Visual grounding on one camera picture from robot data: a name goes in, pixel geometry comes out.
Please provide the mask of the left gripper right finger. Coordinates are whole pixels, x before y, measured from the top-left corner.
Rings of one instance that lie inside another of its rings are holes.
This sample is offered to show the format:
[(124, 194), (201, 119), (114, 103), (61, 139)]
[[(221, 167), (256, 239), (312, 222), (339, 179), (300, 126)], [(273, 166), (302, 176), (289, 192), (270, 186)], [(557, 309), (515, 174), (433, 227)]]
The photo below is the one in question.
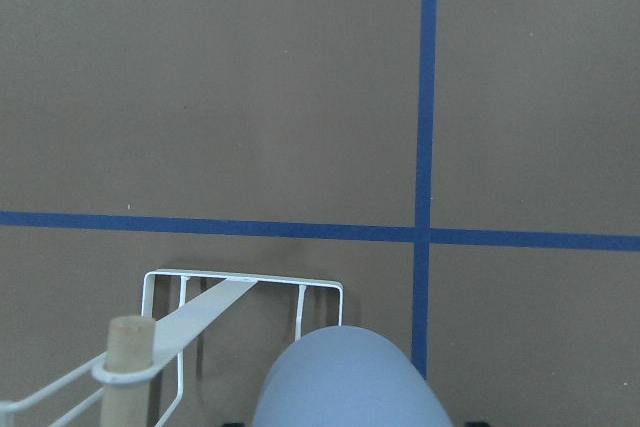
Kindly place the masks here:
[(464, 427), (490, 427), (490, 423), (484, 420), (466, 421)]

